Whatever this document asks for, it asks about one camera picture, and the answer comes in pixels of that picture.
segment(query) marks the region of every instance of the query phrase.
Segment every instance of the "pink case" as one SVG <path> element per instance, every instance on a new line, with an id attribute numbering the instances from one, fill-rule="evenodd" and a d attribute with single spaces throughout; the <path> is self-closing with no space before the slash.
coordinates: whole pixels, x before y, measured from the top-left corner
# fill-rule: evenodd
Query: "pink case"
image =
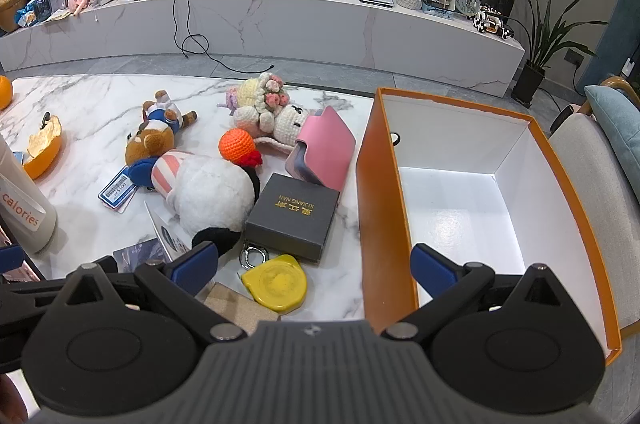
<path id="1" fill-rule="evenodd" d="M 322 185 L 342 191 L 355 146 L 356 140 L 340 115 L 326 107 L 321 115 L 310 115 L 302 125 L 285 169 L 290 176 L 302 180 L 309 180 L 305 173 L 309 171 Z"/>

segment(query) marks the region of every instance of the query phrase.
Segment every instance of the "black gift box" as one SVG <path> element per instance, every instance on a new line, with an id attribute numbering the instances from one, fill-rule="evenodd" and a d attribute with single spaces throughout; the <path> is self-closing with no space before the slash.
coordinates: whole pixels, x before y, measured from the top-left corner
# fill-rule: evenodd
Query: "black gift box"
<path id="1" fill-rule="evenodd" d="M 274 173 L 244 225 L 244 239 L 267 251 L 318 262 L 340 193 Z"/>

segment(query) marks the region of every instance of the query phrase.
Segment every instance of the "key ring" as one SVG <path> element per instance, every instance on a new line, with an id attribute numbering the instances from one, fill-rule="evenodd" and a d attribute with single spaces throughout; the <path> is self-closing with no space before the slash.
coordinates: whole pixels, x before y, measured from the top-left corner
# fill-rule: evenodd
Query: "key ring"
<path id="1" fill-rule="evenodd" d="M 252 253 L 259 253 L 260 255 L 262 255 L 262 263 L 269 260 L 269 253 L 267 253 L 264 249 L 255 247 L 253 245 L 245 245 L 244 249 L 242 249 L 242 251 L 238 255 L 238 261 L 240 262 L 240 265 L 243 269 L 250 270 L 255 267 L 255 265 L 252 265 L 251 262 L 249 262 L 249 255 Z"/>

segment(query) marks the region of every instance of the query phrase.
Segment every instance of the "orange box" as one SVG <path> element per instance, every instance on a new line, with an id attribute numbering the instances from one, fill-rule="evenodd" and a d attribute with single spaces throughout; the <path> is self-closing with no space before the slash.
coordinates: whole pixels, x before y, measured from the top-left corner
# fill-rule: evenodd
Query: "orange box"
<path id="1" fill-rule="evenodd" d="M 607 364 L 622 351 L 591 226 L 530 115 L 380 88 L 356 178 L 364 309 L 376 332 L 431 299 L 409 267 L 412 247 L 424 242 L 456 263 L 482 261 L 497 274 L 548 264 Z"/>

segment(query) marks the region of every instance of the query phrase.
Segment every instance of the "blue vase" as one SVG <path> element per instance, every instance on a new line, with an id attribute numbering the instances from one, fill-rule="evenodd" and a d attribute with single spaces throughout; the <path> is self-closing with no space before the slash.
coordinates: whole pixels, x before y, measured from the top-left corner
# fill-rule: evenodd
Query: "blue vase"
<path id="1" fill-rule="evenodd" d="M 35 0 L 33 4 L 33 11 L 36 13 L 36 20 L 38 22 L 44 22 L 44 20 L 51 16 L 51 1 Z"/>

